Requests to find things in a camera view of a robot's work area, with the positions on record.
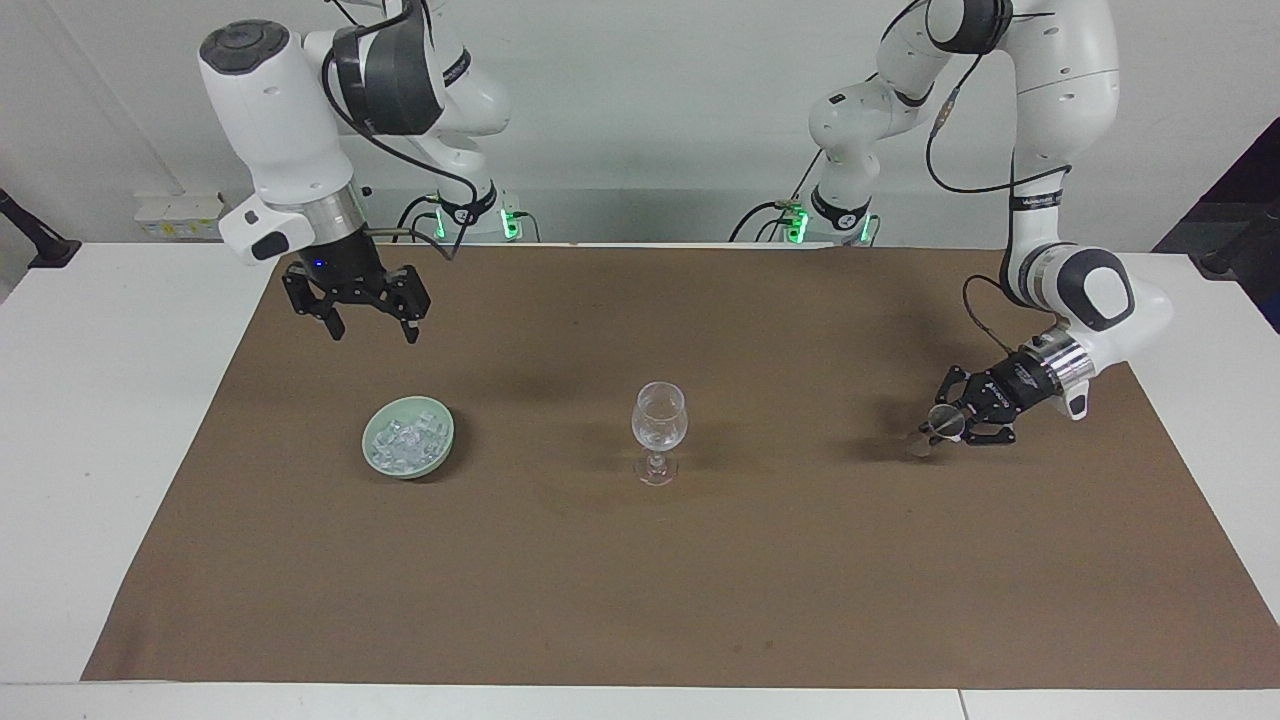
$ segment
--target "black panel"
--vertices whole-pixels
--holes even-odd
[[[298,256],[307,278],[321,290],[361,281],[366,288],[378,292],[387,272],[364,227],[337,242],[305,247]]]
[[[1012,22],[1010,0],[965,0],[964,20],[951,40],[940,42],[929,37],[938,50],[959,55],[986,55],[996,49]]]
[[[271,20],[238,20],[209,33],[200,58],[224,76],[243,76],[284,50],[289,31]]]
[[[276,255],[283,255],[289,250],[289,238],[284,237],[284,233],[275,231],[262,240],[253,243],[251,249],[253,258],[259,260],[268,260],[275,258]]]
[[[1084,291],[1084,279],[1089,273],[1101,268],[1115,270],[1124,282],[1125,293],[1129,296],[1129,305],[1124,313],[1115,318],[1102,315]],[[1062,270],[1057,274],[1057,295],[1066,302],[1071,313],[1075,313],[1075,316],[1096,332],[1114,328],[1133,315],[1134,310],[1133,287],[1129,284],[1129,273],[1125,272],[1124,264],[1115,255],[1097,247],[1076,252],[1062,265]]]
[[[823,200],[822,193],[818,192],[818,187],[814,187],[813,195],[810,196],[813,209],[817,210],[817,213],[823,218],[831,220],[831,224],[836,227],[836,229],[851,231],[856,228],[858,223],[867,215],[867,210],[872,206],[870,200],[868,200],[867,205],[863,205],[861,208],[845,210],[844,208],[837,208]]]
[[[369,115],[379,133],[422,135],[444,114],[422,47],[422,9],[410,8],[403,22],[378,31],[365,59]]]

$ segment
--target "white wall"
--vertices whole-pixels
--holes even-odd
[[[873,70],[904,0],[452,0],[477,63],[511,86],[516,117],[488,138],[499,179],[554,240],[717,240],[786,195],[813,154],[812,101]],[[1124,96],[1112,132],[1076,165],[1064,234],[1152,247],[1280,114],[1280,5],[1116,0]],[[370,18],[369,10],[353,12]],[[0,178],[86,240],[137,240],[134,191],[247,192],[195,64],[212,28],[266,17],[340,24],[321,0],[4,0]],[[959,74],[950,68],[937,96]],[[956,197],[923,169],[924,128],[883,143],[884,245],[1002,243],[1004,199]],[[1012,142],[1011,72],[993,58],[940,140],[955,182],[1000,181]],[[383,192],[412,168],[347,143]],[[543,211],[539,211],[539,202]]]

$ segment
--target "small metal object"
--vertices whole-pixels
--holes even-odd
[[[960,442],[968,429],[968,420],[954,405],[934,405],[920,427],[906,436],[906,451],[924,459],[942,442]]]

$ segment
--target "black cable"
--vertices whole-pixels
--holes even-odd
[[[416,218],[413,218],[413,222],[410,224],[408,228],[401,228],[401,229],[407,229],[408,231],[408,236],[412,237],[413,240],[421,240],[422,242],[429,243],[431,247],[435,249],[436,252],[440,254],[440,258],[444,258],[445,260],[448,260],[449,263],[452,263],[453,258],[456,258],[457,254],[458,254],[458,249],[454,247],[453,252],[449,252],[439,242],[435,242],[435,238],[431,237],[430,233],[419,232],[417,231],[417,223],[422,218],[430,218],[433,220],[436,219],[435,213],[421,213]]]
[[[396,227],[398,227],[398,228],[404,227],[404,223],[408,222],[408,217],[413,211],[413,209],[417,208],[419,205],[424,204],[424,202],[435,202],[435,200],[430,195],[424,195],[421,197],[415,197],[412,202],[410,202],[408,205],[404,206],[404,211],[401,213],[401,219],[396,222]]]
[[[764,231],[769,229],[769,225],[773,225],[773,232],[777,232],[778,225],[781,224],[783,224],[782,220],[769,220],[764,223],[763,225],[760,225],[760,229],[756,231],[754,242],[760,242],[760,238],[764,237]],[[769,242],[773,242],[773,233],[769,233]]]
[[[964,76],[960,78],[960,82],[957,82],[955,88],[951,90],[951,95],[947,96],[947,101],[943,102],[941,108],[938,108],[938,115],[933,120],[933,129],[929,131],[929,140],[924,143],[924,167],[928,168],[929,177],[933,178],[933,182],[937,183],[938,187],[948,192],[956,192],[960,195],[982,195],[986,192],[1012,190],[1018,186],[1027,184],[1029,182],[1036,182],[1038,179],[1043,179],[1050,176],[1056,176],[1057,173],[1070,173],[1071,172],[1070,164],[1060,165],[1057,168],[1053,168],[1052,170],[1044,170],[1043,173],[1037,173],[1034,176],[1021,178],[1018,181],[1010,177],[1009,182],[1006,183],[992,184],[988,187],[955,187],[947,184],[946,182],[942,181],[942,178],[938,177],[938,173],[933,169],[933,141],[938,137],[938,132],[942,129],[942,126],[945,126],[947,119],[951,117],[951,110],[955,108],[956,99],[960,97],[960,90],[964,87],[966,82],[969,82],[969,77],[973,76],[974,70],[978,69],[978,65],[982,63],[983,58],[986,58],[986,55],[978,55],[974,59],[973,64],[969,65],[969,69],[965,70]]]
[[[425,13],[428,15],[428,23],[430,23],[431,10],[426,6],[426,0],[419,0],[419,5],[422,8],[422,13]],[[412,14],[412,5],[408,4],[408,3],[406,3],[404,4],[404,9],[401,12],[401,14],[396,15],[394,18],[388,18],[388,19],[380,22],[380,23],[371,24],[369,27],[362,27],[362,28],[356,29],[356,37],[364,37],[366,35],[370,35],[370,33],[378,32],[380,29],[392,27],[394,24],[402,23],[402,22],[407,20],[411,14]],[[320,86],[324,88],[324,95],[329,100],[329,105],[333,108],[333,111],[339,118],[342,118],[342,122],[347,123],[347,127],[349,127],[351,129],[356,131],[356,133],[360,137],[364,137],[374,147],[378,147],[379,150],[381,150],[381,151],[392,155],[393,158],[398,158],[398,159],[408,163],[410,165],[413,165],[416,168],[421,168],[421,169],[424,169],[424,170],[426,170],[426,172],[429,172],[431,174],[435,174],[435,176],[439,176],[439,177],[443,177],[443,178],[449,178],[452,181],[456,181],[456,182],[460,182],[460,183],[465,184],[467,187],[467,190],[471,191],[471,205],[472,206],[476,202],[480,201],[480,190],[475,186],[475,183],[472,183],[467,178],[465,178],[462,176],[458,176],[458,174],[453,174],[453,173],[451,173],[448,170],[433,167],[433,165],[430,165],[428,163],[424,163],[424,161],[421,161],[417,158],[413,158],[411,155],[406,155],[404,152],[401,152],[399,150],[396,150],[390,145],[387,145],[385,142],[383,142],[383,141],[378,140],[376,137],[374,137],[374,133],[371,131],[369,131],[367,128],[361,127],[360,124],[357,124],[356,120],[352,119],[352,117],[348,115],[347,111],[343,110],[340,105],[338,105],[338,100],[337,100],[337,97],[334,97],[333,87],[330,87],[330,85],[329,85],[329,67],[330,65],[333,65],[333,47],[330,47],[329,51],[325,53],[324,61],[320,64]],[[471,210],[467,209],[467,222],[461,223],[461,225],[458,228],[458,237],[453,242],[453,252],[452,252],[452,255],[457,255],[458,254],[458,247],[462,246],[462,238],[466,236],[467,228],[471,225],[472,222],[474,222],[474,218],[471,217]],[[447,256],[447,258],[449,260],[453,259],[452,256]]]
[[[819,149],[818,152],[814,154],[813,160],[809,161],[809,167],[805,168],[804,174],[800,176],[800,182],[797,182],[796,188],[791,191],[791,200],[800,199],[800,191],[804,190],[804,183],[809,179],[809,176],[813,173],[813,169],[818,167],[819,158],[822,158],[822,149]],[[777,220],[774,220],[773,223],[765,223],[765,227],[768,227],[769,224],[773,225],[773,232],[769,233],[769,242],[773,242],[773,237],[777,234],[778,228],[782,227],[782,219],[786,217],[786,214],[787,211],[782,210],[781,213],[778,213]]]
[[[742,215],[742,219],[737,222],[737,227],[733,228],[733,232],[730,233],[728,241],[733,242],[735,240],[737,240],[737,233],[742,232],[742,227],[746,225],[748,220],[771,208],[777,208],[777,206],[778,204],[771,200],[769,202],[760,202],[755,208],[748,210],[746,214]]]
[[[1001,350],[1004,350],[1009,355],[1012,355],[1014,354],[1014,348],[1009,347],[1009,345],[1006,345],[1002,340],[1000,340],[998,337],[996,337],[996,333],[991,328],[988,328],[986,325],[986,323],[983,323],[982,320],[979,320],[977,313],[973,311],[973,305],[969,304],[969,286],[973,283],[973,281],[982,281],[982,282],[984,282],[987,284],[991,284],[992,287],[995,287],[996,290],[998,290],[1001,292],[1004,292],[1004,288],[1000,287],[998,282],[988,278],[987,275],[969,275],[964,281],[964,287],[960,288],[960,297],[964,300],[964,311],[969,314],[969,319],[973,320],[973,324],[978,325],[979,331],[987,333],[987,337],[989,337],[991,340],[996,341],[996,345],[998,345],[1001,347]]]
[[[529,218],[530,220],[532,220],[534,222],[534,237],[536,238],[535,242],[541,243],[541,241],[543,241],[543,229],[538,227],[538,218],[535,218],[532,213],[525,213],[524,210],[521,210],[518,213],[512,214],[511,217],[512,218]]]
[[[334,6],[337,6],[338,12],[342,13],[344,18],[347,18],[348,23],[351,23],[351,24],[353,24],[356,27],[365,27],[365,26],[357,23],[356,18],[351,17],[351,13],[347,12],[347,6],[342,4],[342,0],[324,0],[324,1],[325,3],[332,3]]]

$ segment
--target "electrical outlet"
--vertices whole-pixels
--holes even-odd
[[[221,193],[138,196],[133,215],[142,231],[161,240],[221,240],[218,219],[227,211]]]

